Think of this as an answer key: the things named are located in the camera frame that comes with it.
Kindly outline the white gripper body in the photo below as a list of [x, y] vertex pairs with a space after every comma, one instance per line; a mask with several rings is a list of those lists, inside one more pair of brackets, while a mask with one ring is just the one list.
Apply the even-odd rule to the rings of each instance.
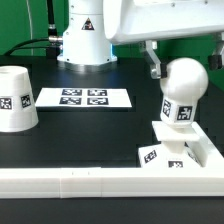
[[224, 0], [103, 0], [106, 38], [113, 44], [224, 31]]

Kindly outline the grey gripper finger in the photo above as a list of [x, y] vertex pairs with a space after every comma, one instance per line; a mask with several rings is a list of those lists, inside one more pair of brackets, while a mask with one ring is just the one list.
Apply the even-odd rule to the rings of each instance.
[[167, 65], [162, 63], [156, 54], [157, 42], [152, 40], [142, 41], [139, 48], [149, 65], [151, 77], [153, 79], [166, 78]]
[[208, 57], [210, 70], [220, 70], [224, 68], [224, 32], [217, 33], [215, 40], [215, 49]]

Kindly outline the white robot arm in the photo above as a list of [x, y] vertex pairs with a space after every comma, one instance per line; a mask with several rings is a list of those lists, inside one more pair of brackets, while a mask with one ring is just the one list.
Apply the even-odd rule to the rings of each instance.
[[117, 61], [114, 45], [139, 43], [154, 79], [166, 75], [155, 54], [164, 39], [218, 34], [214, 68], [224, 66], [224, 0], [68, 0], [60, 65], [95, 71]]

